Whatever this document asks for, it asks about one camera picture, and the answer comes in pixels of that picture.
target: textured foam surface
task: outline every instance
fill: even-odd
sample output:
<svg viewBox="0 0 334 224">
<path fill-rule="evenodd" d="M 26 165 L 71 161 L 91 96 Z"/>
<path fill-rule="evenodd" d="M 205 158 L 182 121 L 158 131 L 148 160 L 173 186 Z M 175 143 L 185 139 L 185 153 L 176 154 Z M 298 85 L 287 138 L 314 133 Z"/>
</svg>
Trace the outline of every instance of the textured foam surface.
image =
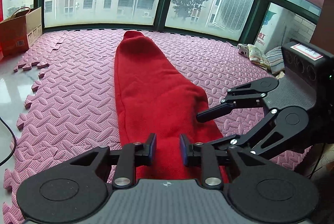
<svg viewBox="0 0 334 224">
<path fill-rule="evenodd" d="M 12 189 L 5 223 L 23 217 L 16 191 L 27 177 L 79 155 L 99 144 L 120 148 L 114 95 L 114 57 L 124 30 L 81 30 L 42 35 L 14 71 L 41 69 L 17 126 L 23 129 L 15 152 L 15 169 L 6 170 L 4 188 Z M 186 78 L 201 86 L 213 107 L 227 89 L 268 74 L 252 65 L 228 43 L 178 34 L 143 32 Z M 236 109 L 216 119 L 223 135 L 244 134 L 263 117 L 262 109 Z M 304 155 L 287 151 L 273 159 L 294 169 Z"/>
</svg>

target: barcode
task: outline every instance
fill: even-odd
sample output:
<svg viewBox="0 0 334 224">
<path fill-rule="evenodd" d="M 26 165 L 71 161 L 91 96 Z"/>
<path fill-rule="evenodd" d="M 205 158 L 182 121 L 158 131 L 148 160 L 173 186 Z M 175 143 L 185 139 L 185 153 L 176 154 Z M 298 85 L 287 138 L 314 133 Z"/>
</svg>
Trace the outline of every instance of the barcode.
<svg viewBox="0 0 334 224">
<path fill-rule="evenodd" d="M 21 41 L 17 41 L 16 42 L 16 46 L 17 47 L 21 47 L 21 46 L 23 46 L 24 45 L 24 41 L 23 40 L 21 40 Z"/>
</svg>

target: white brick wall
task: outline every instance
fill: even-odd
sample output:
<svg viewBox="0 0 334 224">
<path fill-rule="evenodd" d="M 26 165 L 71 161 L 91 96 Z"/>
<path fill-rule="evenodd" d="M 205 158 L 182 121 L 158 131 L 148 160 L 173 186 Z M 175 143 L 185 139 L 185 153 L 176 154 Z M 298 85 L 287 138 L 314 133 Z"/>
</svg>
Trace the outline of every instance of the white brick wall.
<svg viewBox="0 0 334 224">
<path fill-rule="evenodd" d="M 309 43 L 315 27 L 316 25 L 312 22 L 296 15 L 291 25 L 288 37 L 303 43 Z"/>
</svg>

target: black cable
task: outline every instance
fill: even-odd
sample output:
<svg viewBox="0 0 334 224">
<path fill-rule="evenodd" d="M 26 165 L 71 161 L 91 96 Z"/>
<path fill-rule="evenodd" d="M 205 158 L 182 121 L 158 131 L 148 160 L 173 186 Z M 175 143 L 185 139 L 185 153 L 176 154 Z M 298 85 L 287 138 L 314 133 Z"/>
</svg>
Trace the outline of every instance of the black cable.
<svg viewBox="0 0 334 224">
<path fill-rule="evenodd" d="M 322 145 L 322 149 L 321 149 L 321 152 L 320 152 L 320 155 L 319 155 L 319 158 L 318 158 L 318 160 L 317 160 L 317 162 L 316 162 L 316 164 L 315 164 L 315 166 L 314 166 L 314 168 L 313 168 L 313 170 L 312 170 L 312 173 L 311 173 L 310 175 L 308 175 L 308 178 L 309 178 L 309 179 L 311 179 L 311 178 L 312 178 L 312 175 L 315 173 L 315 170 L 316 170 L 316 168 L 317 168 L 317 166 L 318 166 L 318 164 L 319 164 L 319 162 L 320 162 L 321 156 L 322 156 L 322 154 L 324 153 L 325 146 L 326 146 L 326 143 L 323 143 L 323 145 Z"/>
<path fill-rule="evenodd" d="M 2 120 L 2 118 L 0 117 L 0 121 L 3 123 L 3 125 L 6 126 L 6 128 L 10 131 L 10 133 L 12 134 L 13 138 L 14 138 L 14 147 L 13 150 L 11 151 L 11 153 L 6 157 L 6 159 L 4 159 L 2 162 L 0 162 L 0 167 L 7 162 L 14 154 L 15 150 L 16 150 L 16 137 L 13 133 L 13 131 L 11 130 L 11 128 Z"/>
</svg>

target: folded cloth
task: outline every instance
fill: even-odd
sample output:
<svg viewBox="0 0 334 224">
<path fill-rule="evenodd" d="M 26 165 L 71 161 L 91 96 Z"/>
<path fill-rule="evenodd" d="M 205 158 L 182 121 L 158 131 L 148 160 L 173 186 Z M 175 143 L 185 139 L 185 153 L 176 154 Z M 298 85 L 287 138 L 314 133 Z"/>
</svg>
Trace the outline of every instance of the folded cloth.
<svg viewBox="0 0 334 224">
<path fill-rule="evenodd" d="M 247 57 L 253 64 L 265 71 L 270 69 L 266 56 L 256 46 L 251 44 L 238 44 L 238 53 Z"/>
<path fill-rule="evenodd" d="M 284 70 L 282 47 L 276 47 L 266 53 L 272 74 L 277 74 Z"/>
<path fill-rule="evenodd" d="M 116 50 L 115 100 L 121 145 L 157 135 L 155 162 L 137 168 L 137 178 L 198 178 L 198 168 L 183 165 L 179 136 L 191 142 L 222 137 L 214 121 L 196 121 L 196 113 L 208 108 L 206 93 L 140 32 L 127 31 Z"/>
<path fill-rule="evenodd" d="M 248 44 L 249 60 L 253 63 L 268 71 L 270 65 L 268 63 L 267 57 L 260 51 L 256 46 Z"/>
</svg>

